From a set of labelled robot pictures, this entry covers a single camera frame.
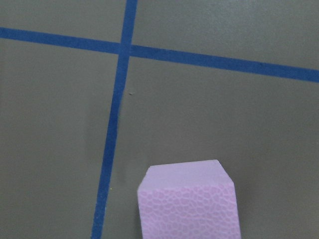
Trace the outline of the pink foam block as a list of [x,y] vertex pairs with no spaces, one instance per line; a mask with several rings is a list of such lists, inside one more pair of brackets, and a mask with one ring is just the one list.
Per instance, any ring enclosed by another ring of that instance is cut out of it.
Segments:
[[218,160],[150,166],[138,187],[145,239],[239,239],[235,186]]

